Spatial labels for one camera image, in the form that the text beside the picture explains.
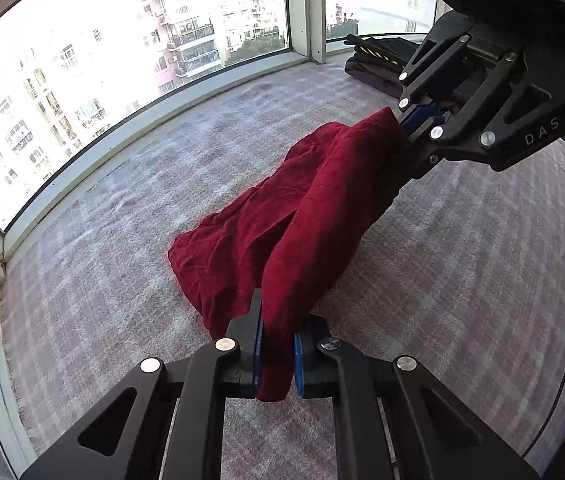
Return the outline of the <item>dark folded clothes pile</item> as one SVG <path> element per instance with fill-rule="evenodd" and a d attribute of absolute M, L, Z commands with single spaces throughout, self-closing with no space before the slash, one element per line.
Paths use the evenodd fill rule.
<path fill-rule="evenodd" d="M 344 71 L 363 84 L 398 99 L 403 91 L 399 76 L 418 46 L 401 38 L 375 38 L 347 35 L 345 44 L 354 48 Z"/>

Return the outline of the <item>dark red shirt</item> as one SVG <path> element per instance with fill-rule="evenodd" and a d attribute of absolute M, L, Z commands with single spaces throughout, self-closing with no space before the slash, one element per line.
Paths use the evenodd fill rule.
<path fill-rule="evenodd" d="M 293 334 L 408 181 L 407 148 L 389 107 L 352 126 L 328 122 L 296 142 L 271 176 L 175 237 L 168 261 L 213 338 L 262 293 L 258 400 L 287 396 Z"/>

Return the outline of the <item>white window frame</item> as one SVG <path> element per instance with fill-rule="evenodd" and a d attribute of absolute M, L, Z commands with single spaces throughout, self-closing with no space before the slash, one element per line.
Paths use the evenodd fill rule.
<path fill-rule="evenodd" d="M 209 339 L 175 236 L 390 96 L 307 60 L 299 0 L 21 0 L 0 18 L 0 456 L 20 474 L 134 366 Z"/>

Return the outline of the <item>plaid pink grey blanket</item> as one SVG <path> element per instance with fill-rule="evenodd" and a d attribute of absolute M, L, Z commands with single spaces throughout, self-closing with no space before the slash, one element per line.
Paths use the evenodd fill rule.
<path fill-rule="evenodd" d="M 37 452 L 142 359 L 174 361 L 209 341 L 168 248 L 303 136 L 389 105 L 343 66 L 296 66 L 195 106 L 112 159 L 22 244 L 0 327 Z M 316 313 L 369 356 L 414 356 L 546 469 L 565 438 L 565 143 L 503 172 L 445 160 L 408 183 Z"/>

